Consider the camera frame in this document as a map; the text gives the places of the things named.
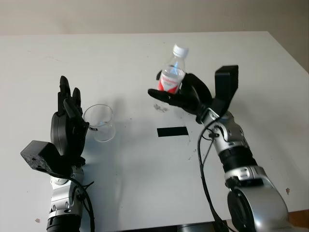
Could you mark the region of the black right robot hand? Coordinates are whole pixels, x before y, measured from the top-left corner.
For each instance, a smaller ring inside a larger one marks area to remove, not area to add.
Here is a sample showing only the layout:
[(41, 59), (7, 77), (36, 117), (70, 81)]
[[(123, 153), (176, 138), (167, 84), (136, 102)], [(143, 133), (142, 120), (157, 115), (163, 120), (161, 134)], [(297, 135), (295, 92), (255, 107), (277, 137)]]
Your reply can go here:
[(198, 124), (202, 124), (201, 115), (212, 103), (208, 87), (192, 73), (185, 74), (181, 87), (175, 94), (153, 88), (148, 89), (148, 94), (158, 101), (180, 107), (187, 113), (195, 115)]

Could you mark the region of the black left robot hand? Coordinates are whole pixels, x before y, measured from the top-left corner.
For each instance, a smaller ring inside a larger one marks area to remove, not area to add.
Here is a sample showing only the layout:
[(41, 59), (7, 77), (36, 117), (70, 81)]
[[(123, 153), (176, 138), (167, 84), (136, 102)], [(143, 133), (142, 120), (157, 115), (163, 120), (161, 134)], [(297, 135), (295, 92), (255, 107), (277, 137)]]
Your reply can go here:
[(89, 123), (83, 119), (81, 93), (78, 88), (70, 92), (68, 79), (61, 76), (57, 94), (57, 111), (51, 121), (51, 142), (60, 155), (71, 165), (85, 165), (82, 152)]

